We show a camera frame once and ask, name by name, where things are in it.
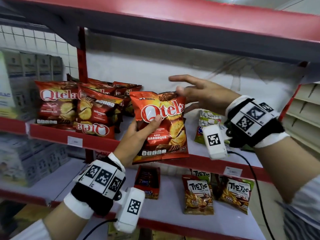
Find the hand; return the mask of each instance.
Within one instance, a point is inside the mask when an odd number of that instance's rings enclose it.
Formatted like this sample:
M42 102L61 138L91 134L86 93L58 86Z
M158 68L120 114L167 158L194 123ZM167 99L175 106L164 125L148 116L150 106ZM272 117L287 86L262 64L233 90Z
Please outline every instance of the hand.
M177 86L176 92L186 97L186 104L197 102L188 106L184 112L194 109L208 109L214 113L225 115L226 108L241 95L214 82L196 78L190 75L169 76L172 82L187 82L194 86L183 88Z
M132 121L118 147L113 152L124 167L132 164L148 135L159 127L161 121L162 117L158 114L153 121L140 131L137 131L137 121L135 119Z

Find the qr code-like marker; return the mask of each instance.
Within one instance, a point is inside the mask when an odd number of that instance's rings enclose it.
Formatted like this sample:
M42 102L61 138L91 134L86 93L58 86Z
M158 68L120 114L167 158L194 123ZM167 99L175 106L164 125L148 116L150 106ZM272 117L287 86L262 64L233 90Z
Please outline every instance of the qr code-like marker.
M252 125L254 124L254 122L252 120L250 120L248 117L243 116L237 123L236 125L242 129L243 131L247 131Z
M86 172L85 176L93 179L100 169L101 167L92 165L91 168Z
M141 202L131 199L127 212L138 215Z
M247 115L254 118L255 120L259 120L262 116L264 116L266 112L264 112L261 108L257 106L253 106L248 112Z
M261 103L259 104L264 110L266 110L267 112L272 112L273 111L273 108L271 108L268 104L266 103Z
M113 192L117 192L121 182L122 180L115 176L109 186L109 189Z
M207 137L208 137L209 145L214 146L214 145L221 144L218 134L213 134Z
M106 186L111 176L112 176L112 173L102 169L94 181L99 184L102 184L103 186Z

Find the shelf price tag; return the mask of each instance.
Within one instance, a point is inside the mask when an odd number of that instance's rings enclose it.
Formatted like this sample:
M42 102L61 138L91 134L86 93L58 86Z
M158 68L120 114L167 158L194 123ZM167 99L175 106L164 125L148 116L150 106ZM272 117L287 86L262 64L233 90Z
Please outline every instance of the shelf price tag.
M82 148L82 138L68 136L68 145Z
M240 168L232 168L232 167L226 167L223 174L228 176L236 176L240 177L242 173L242 169Z

